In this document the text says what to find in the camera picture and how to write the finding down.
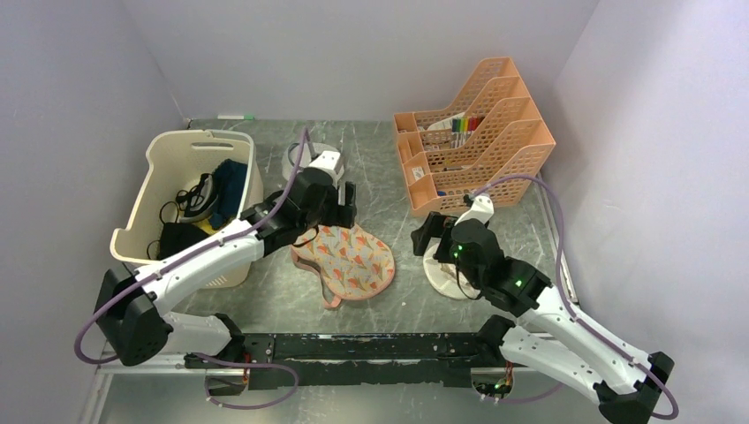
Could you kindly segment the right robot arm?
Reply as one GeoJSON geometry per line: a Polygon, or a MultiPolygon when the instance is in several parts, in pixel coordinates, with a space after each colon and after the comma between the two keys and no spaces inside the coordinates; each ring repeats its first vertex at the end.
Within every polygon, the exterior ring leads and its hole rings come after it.
{"type": "Polygon", "coordinates": [[[673,420],[678,403],[666,383],[674,361],[614,336],[571,304],[526,261],[504,254],[496,235],[477,218],[436,212],[411,234],[416,256],[438,239],[434,259],[456,270],[480,299],[505,313],[479,333],[476,352],[486,365],[503,360],[530,367],[591,400],[610,423],[673,420]]]}

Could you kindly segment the floral pink laundry bag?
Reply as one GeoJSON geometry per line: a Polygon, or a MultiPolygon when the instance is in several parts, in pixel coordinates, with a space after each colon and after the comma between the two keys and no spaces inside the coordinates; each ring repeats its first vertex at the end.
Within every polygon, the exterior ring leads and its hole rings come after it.
{"type": "Polygon", "coordinates": [[[291,260],[297,268],[317,275],[327,309],[344,301],[371,299],[396,275],[390,247],[358,225],[307,231],[291,245],[291,260]]]}

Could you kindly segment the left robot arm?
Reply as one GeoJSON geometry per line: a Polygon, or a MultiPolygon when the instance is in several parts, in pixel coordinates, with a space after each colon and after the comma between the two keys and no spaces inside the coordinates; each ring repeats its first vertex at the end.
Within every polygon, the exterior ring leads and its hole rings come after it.
{"type": "Polygon", "coordinates": [[[210,281],[294,244],[311,229],[355,224],[357,188],[309,166],[281,190],[243,211],[222,230],[155,264],[109,269],[95,323],[127,367],[160,353],[212,358],[233,367],[246,338],[226,314],[178,314],[175,306],[210,281]]]}

